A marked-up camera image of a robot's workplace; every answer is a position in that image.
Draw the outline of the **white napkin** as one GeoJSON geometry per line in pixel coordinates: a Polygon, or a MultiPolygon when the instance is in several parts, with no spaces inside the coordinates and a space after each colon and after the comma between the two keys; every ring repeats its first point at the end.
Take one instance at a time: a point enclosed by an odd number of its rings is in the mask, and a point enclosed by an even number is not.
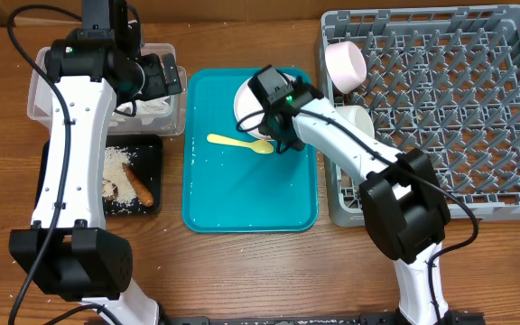
{"type": "Polygon", "coordinates": [[[117,107],[112,117],[118,122],[123,122],[125,118],[136,118],[144,125],[149,125],[156,117],[167,117],[172,113],[169,99],[169,97],[164,97],[148,101],[127,102],[117,107]]]}

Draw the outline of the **yellow plastic spoon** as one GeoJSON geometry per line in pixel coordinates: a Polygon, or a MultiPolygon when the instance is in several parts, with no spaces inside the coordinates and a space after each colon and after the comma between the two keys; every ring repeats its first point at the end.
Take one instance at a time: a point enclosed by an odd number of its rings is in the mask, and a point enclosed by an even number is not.
{"type": "Polygon", "coordinates": [[[207,141],[212,144],[244,147],[260,154],[270,154],[274,152],[274,147],[266,140],[255,140],[253,142],[247,142],[224,135],[208,134],[207,141]]]}

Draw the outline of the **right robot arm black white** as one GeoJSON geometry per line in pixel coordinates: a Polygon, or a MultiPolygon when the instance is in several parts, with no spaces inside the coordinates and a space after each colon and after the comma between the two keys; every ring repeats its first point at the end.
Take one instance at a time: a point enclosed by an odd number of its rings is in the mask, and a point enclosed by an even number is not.
{"type": "Polygon", "coordinates": [[[483,315],[452,311],[444,299],[441,256],[476,236],[443,246],[448,203],[455,198],[441,188],[426,153],[403,153],[378,142],[342,117],[312,84],[271,65],[256,71],[243,89],[252,99],[237,131],[260,116],[255,130],[274,140],[278,153],[309,144],[357,182],[367,233],[395,264],[400,294],[395,324],[484,323],[483,315]]]}

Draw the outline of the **brown food piece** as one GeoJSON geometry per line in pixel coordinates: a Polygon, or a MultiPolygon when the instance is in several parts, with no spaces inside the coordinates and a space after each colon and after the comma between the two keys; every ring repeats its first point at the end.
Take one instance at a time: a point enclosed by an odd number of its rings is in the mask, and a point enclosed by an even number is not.
{"type": "Polygon", "coordinates": [[[118,196],[117,186],[109,180],[102,180],[102,198],[106,201],[115,200],[118,196]]]}

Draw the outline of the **pink bowl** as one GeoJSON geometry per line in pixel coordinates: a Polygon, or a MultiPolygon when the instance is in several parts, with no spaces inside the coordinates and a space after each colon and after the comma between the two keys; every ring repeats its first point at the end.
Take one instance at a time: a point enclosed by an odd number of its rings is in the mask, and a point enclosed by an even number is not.
{"type": "Polygon", "coordinates": [[[324,57],[330,79],[341,93],[348,94],[366,80],[367,64],[354,42],[331,44],[325,49],[324,57]]]}

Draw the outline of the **cream bowl with rice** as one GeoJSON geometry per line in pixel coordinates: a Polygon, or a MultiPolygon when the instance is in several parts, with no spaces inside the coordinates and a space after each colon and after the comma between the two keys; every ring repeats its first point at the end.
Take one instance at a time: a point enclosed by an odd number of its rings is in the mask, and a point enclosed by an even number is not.
{"type": "Polygon", "coordinates": [[[337,107],[336,111],[348,120],[352,125],[358,128],[371,138],[375,138],[375,128],[372,118],[368,112],[361,106],[344,106],[337,107]]]}

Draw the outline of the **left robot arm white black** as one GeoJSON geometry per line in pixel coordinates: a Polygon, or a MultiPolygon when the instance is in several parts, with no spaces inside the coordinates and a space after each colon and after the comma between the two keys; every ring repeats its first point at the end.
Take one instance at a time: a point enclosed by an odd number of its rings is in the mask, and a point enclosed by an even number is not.
{"type": "Polygon", "coordinates": [[[141,23],[124,1],[86,1],[79,28],[34,70],[51,90],[52,127],[30,226],[9,251],[25,283],[111,324],[164,324],[161,304],[134,281],[130,243],[106,228],[102,179],[110,120],[124,103],[179,95],[174,57],[142,54],[141,23]]]}

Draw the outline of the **brown sausage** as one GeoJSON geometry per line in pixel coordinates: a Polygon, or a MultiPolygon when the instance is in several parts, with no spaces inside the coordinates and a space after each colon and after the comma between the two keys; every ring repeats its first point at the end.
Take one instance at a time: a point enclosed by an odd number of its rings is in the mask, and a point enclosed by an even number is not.
{"type": "Polygon", "coordinates": [[[154,204],[154,198],[152,193],[146,188],[146,186],[137,178],[131,168],[126,164],[122,164],[123,171],[126,178],[130,182],[132,188],[135,191],[136,197],[139,202],[146,206],[151,207],[154,204]]]}

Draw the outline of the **pink plate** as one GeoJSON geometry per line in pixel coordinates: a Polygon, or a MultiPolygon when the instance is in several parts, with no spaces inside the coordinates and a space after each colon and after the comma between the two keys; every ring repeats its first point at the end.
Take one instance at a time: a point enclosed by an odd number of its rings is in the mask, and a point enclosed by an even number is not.
{"type": "Polygon", "coordinates": [[[273,141],[269,136],[263,135],[259,124],[262,123],[264,110],[256,99],[252,89],[248,86],[252,77],[247,78],[238,88],[234,99],[234,116],[240,123],[240,130],[247,132],[256,139],[273,141]]]}

